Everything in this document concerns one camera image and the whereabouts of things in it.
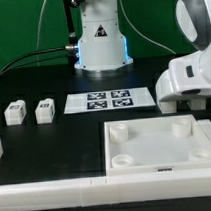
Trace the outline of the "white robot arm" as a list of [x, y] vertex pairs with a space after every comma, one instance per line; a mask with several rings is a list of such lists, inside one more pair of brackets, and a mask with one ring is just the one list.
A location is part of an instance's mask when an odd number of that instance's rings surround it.
[[[118, 28], [118, 1], [71, 0], [82, 11], [83, 34], [74, 65], [78, 73], [102, 77], [132, 62]], [[158, 79], [156, 103], [162, 113], [176, 112], [182, 100], [193, 110], [204, 109], [211, 96], [211, 0], [176, 0], [175, 8], [178, 26], [197, 50], [171, 60]]]

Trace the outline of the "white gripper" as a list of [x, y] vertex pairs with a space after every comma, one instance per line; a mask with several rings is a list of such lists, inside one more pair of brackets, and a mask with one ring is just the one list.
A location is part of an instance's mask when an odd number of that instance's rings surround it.
[[201, 111], [206, 108], [206, 99], [211, 96], [211, 81], [203, 74], [199, 65], [202, 52], [169, 61], [165, 70], [156, 82], [156, 101], [160, 102], [161, 113], [176, 113], [175, 101], [189, 100], [191, 110]]

